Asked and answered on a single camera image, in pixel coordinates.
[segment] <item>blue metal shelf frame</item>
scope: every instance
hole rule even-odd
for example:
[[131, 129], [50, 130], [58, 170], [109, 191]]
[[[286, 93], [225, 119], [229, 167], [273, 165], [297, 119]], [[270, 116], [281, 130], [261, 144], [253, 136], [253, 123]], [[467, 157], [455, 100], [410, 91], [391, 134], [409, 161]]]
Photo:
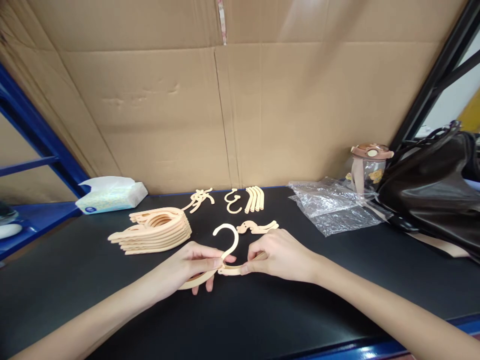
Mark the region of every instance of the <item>blue metal shelf frame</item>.
[[78, 198], [86, 194], [78, 184], [90, 177], [1, 64], [0, 112], [40, 155], [40, 159], [0, 167], [0, 177], [48, 165]]

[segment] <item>finger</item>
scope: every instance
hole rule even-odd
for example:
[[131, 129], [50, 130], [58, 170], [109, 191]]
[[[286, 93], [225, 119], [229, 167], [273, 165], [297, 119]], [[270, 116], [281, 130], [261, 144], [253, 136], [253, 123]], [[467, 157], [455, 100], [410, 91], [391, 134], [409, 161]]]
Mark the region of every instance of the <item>finger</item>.
[[222, 256], [224, 251], [219, 250], [214, 247], [209, 247], [205, 245], [197, 244], [194, 241], [191, 241], [187, 244], [190, 259], [194, 258], [219, 258]]
[[210, 270], [220, 269], [224, 263], [221, 257], [205, 258], [202, 260], [191, 260], [189, 264], [189, 275], [193, 276], [198, 273], [205, 273]]
[[269, 260], [252, 260], [247, 261], [240, 268], [240, 275], [247, 275], [250, 273], [269, 273]]
[[206, 290], [209, 293], [211, 293], [212, 290], [214, 289], [214, 277], [215, 277], [215, 275], [212, 275], [211, 278], [209, 278], [205, 283]]
[[225, 260], [226, 263], [234, 263], [237, 261], [237, 257], [233, 255], [228, 255]]
[[266, 235], [263, 235], [261, 238], [259, 238], [257, 241], [255, 242], [252, 242], [250, 244], [250, 246], [248, 247], [248, 261], [252, 260], [254, 257], [257, 256], [258, 253], [262, 252], [262, 251], [266, 251], [265, 250], [265, 238], [266, 238]]

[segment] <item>tissue box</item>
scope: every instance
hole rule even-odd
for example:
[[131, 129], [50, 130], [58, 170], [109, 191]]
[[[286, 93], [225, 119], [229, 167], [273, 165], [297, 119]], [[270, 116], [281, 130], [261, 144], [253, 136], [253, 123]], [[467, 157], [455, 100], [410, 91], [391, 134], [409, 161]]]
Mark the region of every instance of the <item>tissue box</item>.
[[79, 185], [91, 187], [87, 195], [75, 202], [86, 215], [132, 209], [148, 195], [142, 182], [135, 182], [129, 177], [94, 177]]

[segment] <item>blue shelf edge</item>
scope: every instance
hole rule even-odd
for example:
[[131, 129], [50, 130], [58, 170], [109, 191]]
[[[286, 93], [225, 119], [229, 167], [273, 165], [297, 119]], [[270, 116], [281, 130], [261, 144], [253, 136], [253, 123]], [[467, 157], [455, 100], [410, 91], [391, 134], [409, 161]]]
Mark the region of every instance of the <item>blue shelf edge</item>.
[[13, 208], [18, 211], [19, 216], [12, 224], [19, 224], [23, 229], [17, 235], [0, 239], [0, 261], [65, 220], [82, 214], [74, 202], [18, 205]]

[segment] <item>plastic bag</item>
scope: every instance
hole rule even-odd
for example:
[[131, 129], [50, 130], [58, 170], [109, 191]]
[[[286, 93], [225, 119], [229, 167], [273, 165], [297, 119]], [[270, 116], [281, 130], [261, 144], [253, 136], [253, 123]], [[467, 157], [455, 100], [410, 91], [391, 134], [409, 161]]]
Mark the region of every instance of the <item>plastic bag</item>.
[[392, 216], [389, 211], [368, 201], [376, 193], [369, 192], [362, 197], [330, 177], [320, 182], [290, 181], [288, 187], [296, 194], [290, 199], [326, 237], [380, 224], [384, 220], [375, 211], [385, 219]]

